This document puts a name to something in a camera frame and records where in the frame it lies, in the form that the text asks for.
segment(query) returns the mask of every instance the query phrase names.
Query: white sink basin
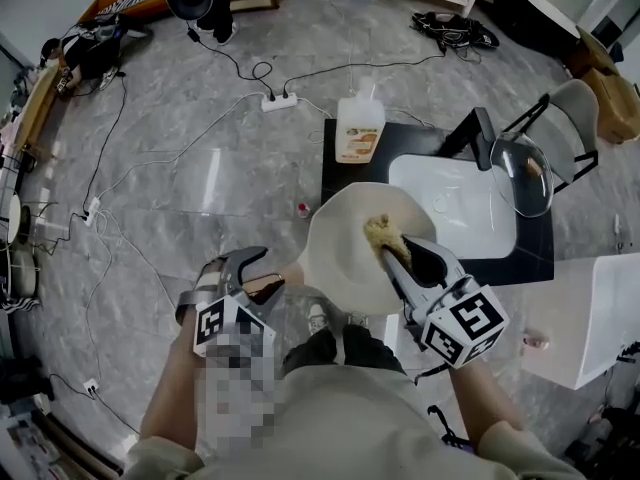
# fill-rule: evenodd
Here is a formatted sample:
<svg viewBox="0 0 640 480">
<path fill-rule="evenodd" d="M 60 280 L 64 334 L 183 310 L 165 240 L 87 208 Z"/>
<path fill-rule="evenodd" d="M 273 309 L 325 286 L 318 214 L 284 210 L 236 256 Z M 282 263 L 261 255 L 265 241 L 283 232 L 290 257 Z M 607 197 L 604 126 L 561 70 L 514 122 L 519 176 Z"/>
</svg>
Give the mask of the white sink basin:
<svg viewBox="0 0 640 480">
<path fill-rule="evenodd" d="M 507 173 L 501 186 L 510 187 Z M 389 166 L 389 184 L 408 192 L 427 212 L 437 241 L 460 259 L 504 258 L 516 243 L 516 212 L 491 171 L 475 162 L 402 155 Z M 506 194 L 513 204 L 513 193 Z"/>
</svg>

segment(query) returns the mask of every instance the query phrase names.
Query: chair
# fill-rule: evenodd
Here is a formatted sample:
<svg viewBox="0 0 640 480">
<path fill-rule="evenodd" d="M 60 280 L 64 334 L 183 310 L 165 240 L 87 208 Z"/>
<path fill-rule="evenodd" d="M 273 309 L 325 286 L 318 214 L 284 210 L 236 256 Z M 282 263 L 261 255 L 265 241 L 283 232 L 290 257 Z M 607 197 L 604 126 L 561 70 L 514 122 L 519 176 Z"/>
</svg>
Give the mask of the chair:
<svg viewBox="0 0 640 480">
<path fill-rule="evenodd" d="M 578 132 L 584 154 L 574 157 L 567 134 L 543 116 L 550 105 L 569 118 Z M 555 91 L 542 96 L 538 103 L 503 131 L 526 133 L 542 149 L 551 170 L 562 180 L 554 190 L 557 194 L 598 165 L 596 149 L 598 109 L 598 100 L 589 86 L 582 80 L 570 80 Z M 514 129 L 523 121 L 525 122 L 520 128 Z M 591 162 L 576 172 L 575 164 L 584 160 L 591 160 Z"/>
</svg>

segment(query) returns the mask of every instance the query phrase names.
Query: cardboard box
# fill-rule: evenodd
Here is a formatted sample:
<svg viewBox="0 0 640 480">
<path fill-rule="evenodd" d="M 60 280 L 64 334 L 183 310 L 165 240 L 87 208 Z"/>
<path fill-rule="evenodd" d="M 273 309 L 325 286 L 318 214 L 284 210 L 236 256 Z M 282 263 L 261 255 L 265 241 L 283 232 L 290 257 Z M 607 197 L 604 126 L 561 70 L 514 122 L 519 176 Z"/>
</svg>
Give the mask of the cardboard box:
<svg viewBox="0 0 640 480">
<path fill-rule="evenodd" d="M 598 135 L 612 144 L 640 136 L 640 97 L 636 89 L 617 75 L 589 70 L 582 80 L 598 99 Z"/>
<path fill-rule="evenodd" d="M 594 68 L 605 75 L 620 75 L 602 43 L 580 27 L 578 27 L 578 32 L 580 32 L 580 43 L 565 61 L 571 74 L 575 78 L 580 78 L 591 68 Z"/>
</svg>

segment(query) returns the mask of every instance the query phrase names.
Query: small red object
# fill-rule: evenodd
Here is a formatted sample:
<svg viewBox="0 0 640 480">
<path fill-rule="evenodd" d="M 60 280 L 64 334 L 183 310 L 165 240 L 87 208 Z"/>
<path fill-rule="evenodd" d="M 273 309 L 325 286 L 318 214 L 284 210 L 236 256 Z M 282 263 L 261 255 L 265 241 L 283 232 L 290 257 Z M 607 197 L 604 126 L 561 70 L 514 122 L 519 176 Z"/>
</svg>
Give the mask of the small red object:
<svg viewBox="0 0 640 480">
<path fill-rule="evenodd" d="M 307 217 L 309 217 L 309 215 L 311 215 L 311 208 L 309 208 L 304 203 L 298 204 L 298 215 L 301 218 L 306 219 Z"/>
</svg>

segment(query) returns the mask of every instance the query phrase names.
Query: black bag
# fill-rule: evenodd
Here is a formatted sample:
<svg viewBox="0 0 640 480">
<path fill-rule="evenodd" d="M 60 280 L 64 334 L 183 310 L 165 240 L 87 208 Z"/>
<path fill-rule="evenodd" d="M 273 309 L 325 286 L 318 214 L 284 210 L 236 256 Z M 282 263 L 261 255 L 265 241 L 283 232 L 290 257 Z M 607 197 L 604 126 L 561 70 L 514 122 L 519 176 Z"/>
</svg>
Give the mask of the black bag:
<svg viewBox="0 0 640 480">
<path fill-rule="evenodd" d="M 438 41 L 441 47 L 464 48 L 466 46 L 485 46 L 497 48 L 500 41 L 479 21 L 463 18 L 457 14 L 428 12 L 415 13 L 412 17 L 413 28 Z"/>
</svg>

